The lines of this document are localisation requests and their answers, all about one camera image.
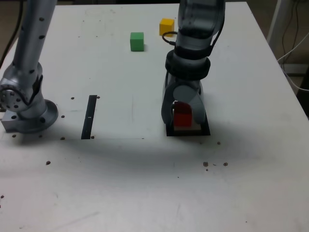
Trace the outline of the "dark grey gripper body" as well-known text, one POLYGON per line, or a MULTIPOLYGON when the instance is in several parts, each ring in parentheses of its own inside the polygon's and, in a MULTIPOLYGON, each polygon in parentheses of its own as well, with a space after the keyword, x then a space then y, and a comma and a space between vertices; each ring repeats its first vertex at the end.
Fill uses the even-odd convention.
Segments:
POLYGON ((175 76, 173 76, 172 74, 170 74, 169 72, 167 72, 167 85, 172 84, 172 83, 176 83, 179 85, 187 85, 190 86, 191 88, 195 89, 199 95, 202 94, 203 91, 203 87, 201 84, 200 80, 197 81, 185 81, 179 78, 176 78, 175 76))

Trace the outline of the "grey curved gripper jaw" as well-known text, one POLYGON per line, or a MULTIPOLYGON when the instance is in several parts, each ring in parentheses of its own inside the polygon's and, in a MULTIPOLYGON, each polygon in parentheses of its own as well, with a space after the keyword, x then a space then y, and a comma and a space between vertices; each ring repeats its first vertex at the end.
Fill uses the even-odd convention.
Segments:
POLYGON ((173 97, 176 101, 186 103, 191 107, 193 119, 197 124, 202 124, 206 120, 206 110, 201 91, 201 86, 195 88, 187 85, 177 86, 173 91, 173 97))
POLYGON ((165 124, 171 124, 172 112, 171 106, 174 102, 173 91, 175 88, 175 78, 166 72, 165 82, 163 87, 163 97, 161 106, 161 116, 165 124))

